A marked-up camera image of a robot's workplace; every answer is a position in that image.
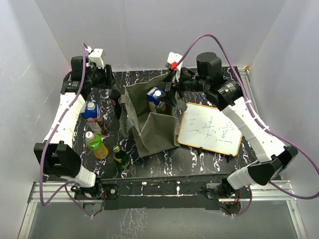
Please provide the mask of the grey-green canvas bag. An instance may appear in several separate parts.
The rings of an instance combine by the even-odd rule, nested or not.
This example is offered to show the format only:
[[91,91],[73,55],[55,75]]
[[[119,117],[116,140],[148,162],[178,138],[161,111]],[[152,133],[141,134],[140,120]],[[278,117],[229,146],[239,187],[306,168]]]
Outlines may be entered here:
[[169,106],[166,114],[153,113],[147,100],[152,88],[165,89],[165,77],[160,75],[147,82],[124,86],[120,98],[120,131],[124,137],[133,133],[139,157],[179,147],[176,108]]

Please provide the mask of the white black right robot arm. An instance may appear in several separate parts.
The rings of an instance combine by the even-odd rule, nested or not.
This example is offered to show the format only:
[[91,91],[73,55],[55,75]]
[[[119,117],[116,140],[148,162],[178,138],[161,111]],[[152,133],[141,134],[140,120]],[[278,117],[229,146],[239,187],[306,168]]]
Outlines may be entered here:
[[182,99],[175,99],[175,95],[182,98],[186,91],[203,92],[206,99],[237,126],[257,157],[255,162],[223,178],[214,190],[232,198],[243,187],[268,184],[297,156],[297,148],[291,143],[285,145],[277,136],[272,135],[268,126],[251,107],[241,80],[223,78],[221,59],[215,53],[205,52],[197,56],[196,73],[182,67],[182,62],[182,55],[169,53],[165,64],[169,73],[164,79],[166,86],[160,100],[187,111],[187,104]]

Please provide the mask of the dark cola bottle red label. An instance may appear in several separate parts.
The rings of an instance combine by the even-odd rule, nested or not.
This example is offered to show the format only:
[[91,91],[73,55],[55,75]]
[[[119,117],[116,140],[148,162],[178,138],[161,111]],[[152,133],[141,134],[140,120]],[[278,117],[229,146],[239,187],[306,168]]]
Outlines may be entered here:
[[120,119],[122,113],[122,107],[120,104],[121,93],[118,89],[112,89],[109,93],[109,99],[113,106],[114,113],[117,119]]

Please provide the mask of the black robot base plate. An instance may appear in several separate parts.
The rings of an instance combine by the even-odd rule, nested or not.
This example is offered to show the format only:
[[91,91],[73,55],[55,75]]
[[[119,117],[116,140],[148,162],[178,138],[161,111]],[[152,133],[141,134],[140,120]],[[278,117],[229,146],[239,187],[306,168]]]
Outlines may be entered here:
[[102,200],[104,210],[131,208],[219,210],[222,201],[249,199],[246,188],[224,185],[224,174],[148,178],[97,178],[91,188],[72,187],[77,199]]

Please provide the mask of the blue red juice carton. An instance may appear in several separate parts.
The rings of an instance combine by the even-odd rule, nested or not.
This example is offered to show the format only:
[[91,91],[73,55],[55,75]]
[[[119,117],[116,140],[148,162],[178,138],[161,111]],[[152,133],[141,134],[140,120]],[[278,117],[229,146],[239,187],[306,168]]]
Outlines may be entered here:
[[90,129],[99,136],[107,135],[107,123],[97,102],[87,101],[80,111]]

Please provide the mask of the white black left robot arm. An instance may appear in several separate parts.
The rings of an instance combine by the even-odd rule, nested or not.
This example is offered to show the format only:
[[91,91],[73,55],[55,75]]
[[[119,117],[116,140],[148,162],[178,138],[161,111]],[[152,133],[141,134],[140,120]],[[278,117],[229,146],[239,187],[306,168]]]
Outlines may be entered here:
[[92,199],[103,193],[100,178],[82,165],[80,155],[73,150],[73,134],[78,118],[86,118],[97,138],[105,132],[102,112],[96,102],[87,101],[92,88],[113,87],[115,79],[111,65],[104,64],[102,49],[88,56],[71,59],[69,72],[61,88],[59,107],[51,129],[42,143],[36,143],[34,154],[40,164],[40,178],[56,176],[68,181],[72,190]]

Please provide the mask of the Fontana pineapple juice carton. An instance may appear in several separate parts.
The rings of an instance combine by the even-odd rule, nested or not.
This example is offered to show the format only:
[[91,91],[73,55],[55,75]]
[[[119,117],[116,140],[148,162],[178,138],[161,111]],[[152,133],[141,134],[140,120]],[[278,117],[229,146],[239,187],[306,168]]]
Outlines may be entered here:
[[147,101],[150,107],[150,112],[157,114],[166,113],[166,104],[159,100],[159,97],[163,94],[163,91],[157,87],[153,87],[147,92]]

